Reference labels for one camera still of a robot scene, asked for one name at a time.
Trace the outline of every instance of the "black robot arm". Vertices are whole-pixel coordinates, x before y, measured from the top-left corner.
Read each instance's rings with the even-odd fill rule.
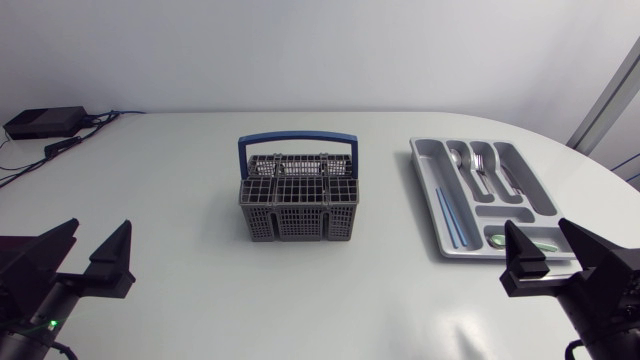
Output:
[[[40,360],[51,347],[63,350],[55,338],[81,297],[124,298],[135,282],[129,221],[91,255],[84,274],[56,273],[77,227],[72,219],[37,237],[0,236],[0,360]]]
[[[507,294],[556,297],[595,360],[640,359],[640,249],[622,248],[566,219],[559,225],[583,270],[546,277],[544,254],[507,221],[507,269],[500,277]]]

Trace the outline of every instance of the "gray plastic basket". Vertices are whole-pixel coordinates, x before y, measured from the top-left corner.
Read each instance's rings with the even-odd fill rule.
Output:
[[[308,139],[348,143],[351,155],[254,155],[246,146]],[[358,205],[358,140],[324,131],[241,137],[239,203],[253,241],[349,240]]]

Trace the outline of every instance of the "white wall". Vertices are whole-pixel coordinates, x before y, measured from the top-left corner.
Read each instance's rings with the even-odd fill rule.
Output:
[[[636,0],[0,0],[0,122],[77,104],[438,110],[564,142],[638,19]]]

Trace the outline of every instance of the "blue chopstick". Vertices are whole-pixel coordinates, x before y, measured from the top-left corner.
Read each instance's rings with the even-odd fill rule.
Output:
[[[455,227],[452,224],[451,213],[446,205],[444,194],[442,194],[442,190],[440,188],[436,188],[436,194],[438,194],[438,201],[440,201],[440,207],[442,208],[442,213],[444,214],[444,220],[447,222],[447,229],[449,229],[449,235],[451,235],[451,242],[453,243],[453,248],[457,249],[460,246],[458,245],[458,234],[456,233]]]
[[[453,208],[451,207],[451,204],[449,204],[449,200],[447,200],[447,197],[444,196],[444,192],[442,190],[440,190],[440,193],[442,194],[444,203],[447,205],[447,209],[449,209],[449,215],[451,215],[451,219],[453,220],[453,225],[455,225],[456,230],[458,231],[458,235],[460,235],[460,241],[462,242],[462,246],[469,246],[469,242],[467,241],[467,238],[464,236],[464,232],[462,232],[462,227],[458,222],[458,217],[453,212]]]

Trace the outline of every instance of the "fork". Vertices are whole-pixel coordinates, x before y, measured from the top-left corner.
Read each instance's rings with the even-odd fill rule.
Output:
[[[495,191],[491,184],[489,184],[489,182],[487,181],[487,174],[484,172],[484,160],[482,158],[482,155],[473,154],[473,167],[478,175],[480,175],[480,180],[482,180],[482,184],[484,184],[484,187],[487,189],[489,194],[493,194]]]

